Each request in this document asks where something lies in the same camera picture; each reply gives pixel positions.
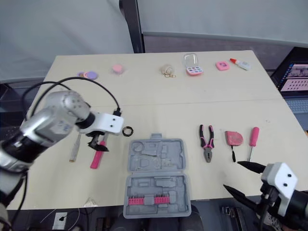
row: gray tool case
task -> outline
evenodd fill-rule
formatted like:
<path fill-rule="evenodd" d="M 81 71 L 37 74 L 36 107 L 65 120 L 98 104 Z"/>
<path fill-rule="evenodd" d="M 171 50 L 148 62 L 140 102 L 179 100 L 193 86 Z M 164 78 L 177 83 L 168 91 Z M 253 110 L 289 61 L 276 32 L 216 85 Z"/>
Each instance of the gray tool case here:
<path fill-rule="evenodd" d="M 189 216 L 192 209 L 184 169 L 181 139 L 162 139 L 160 133 L 155 133 L 150 140 L 132 141 L 128 154 L 128 170 L 132 174 L 126 180 L 124 217 Z"/>

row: power outlet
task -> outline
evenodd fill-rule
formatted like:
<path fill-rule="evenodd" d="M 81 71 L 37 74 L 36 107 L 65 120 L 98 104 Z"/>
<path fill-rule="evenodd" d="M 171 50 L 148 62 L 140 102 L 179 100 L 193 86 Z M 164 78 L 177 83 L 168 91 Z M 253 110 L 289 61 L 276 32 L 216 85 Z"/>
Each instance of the power outlet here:
<path fill-rule="evenodd" d="M 56 213 L 54 216 L 52 230 L 64 230 L 66 223 L 66 215 L 67 213 Z"/>

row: black rubber ring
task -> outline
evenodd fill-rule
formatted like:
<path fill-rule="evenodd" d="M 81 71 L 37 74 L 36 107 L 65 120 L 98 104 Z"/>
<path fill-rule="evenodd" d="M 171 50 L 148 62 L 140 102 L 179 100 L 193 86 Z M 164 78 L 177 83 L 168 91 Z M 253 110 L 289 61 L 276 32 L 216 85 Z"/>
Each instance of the black rubber ring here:
<path fill-rule="evenodd" d="M 125 133 L 126 130 L 130 130 L 130 134 L 126 134 Z M 130 127 L 130 126 L 126 126 L 122 130 L 123 136 L 126 136 L 126 137 L 130 137 L 133 133 L 134 133 L 134 129 L 132 127 Z"/>

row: beige table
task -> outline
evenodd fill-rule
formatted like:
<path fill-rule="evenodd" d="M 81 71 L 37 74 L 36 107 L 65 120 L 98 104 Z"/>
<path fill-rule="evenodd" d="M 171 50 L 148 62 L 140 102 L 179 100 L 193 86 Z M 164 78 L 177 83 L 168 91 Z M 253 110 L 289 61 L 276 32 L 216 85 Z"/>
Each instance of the beige table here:
<path fill-rule="evenodd" d="M 162 133 L 164 138 L 184 140 L 185 173 L 190 180 L 192 200 L 230 197 L 223 184 L 246 195 L 260 194 L 260 176 L 232 162 L 231 148 L 224 135 L 226 130 L 243 135 L 244 144 L 234 150 L 237 160 L 246 160 L 254 126 L 260 127 L 261 132 L 253 160 L 265 165 L 286 162 L 299 178 L 297 189 L 307 190 L 308 138 L 254 54 L 251 51 L 198 53 L 200 66 L 205 70 L 200 77 L 185 74 L 182 56 L 182 53 L 168 53 L 57 57 L 46 80 L 59 80 L 83 70 L 97 71 L 98 81 L 119 100 L 124 124 L 132 126 L 135 132 L 130 138 L 109 136 L 110 152 L 104 154 L 97 170 L 90 169 L 94 151 L 87 147 L 89 138 L 85 136 L 77 161 L 69 163 L 76 131 L 49 148 L 30 170 L 23 209 L 82 207 L 89 197 L 100 206 L 122 205 L 125 180 L 130 174 L 129 142 L 147 139 L 154 132 Z M 216 61 L 229 57 L 248 61 L 253 69 L 244 71 L 236 66 L 225 72 L 215 69 Z M 109 73 L 114 63 L 124 64 L 127 72 L 122 76 Z M 157 69 L 165 63 L 175 67 L 176 78 L 159 74 Z M 112 112 L 115 108 L 96 86 L 79 80 L 68 85 L 92 104 L 95 111 Z M 211 163 L 205 162 L 200 147 L 200 124 L 211 124 L 215 131 Z M 21 192 L 9 208 L 17 208 L 20 199 Z"/>

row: pink utility knife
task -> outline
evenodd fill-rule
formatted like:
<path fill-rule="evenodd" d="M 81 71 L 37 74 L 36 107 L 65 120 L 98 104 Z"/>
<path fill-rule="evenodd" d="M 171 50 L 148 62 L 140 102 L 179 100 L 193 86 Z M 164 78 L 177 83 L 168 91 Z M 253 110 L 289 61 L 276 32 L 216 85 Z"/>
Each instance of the pink utility knife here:
<path fill-rule="evenodd" d="M 108 135 L 105 134 L 103 140 L 100 142 L 100 145 L 106 146 L 107 137 Z M 100 165 L 101 158 L 103 157 L 103 155 L 104 155 L 104 152 L 96 151 L 90 168 L 97 169 L 98 166 Z"/>

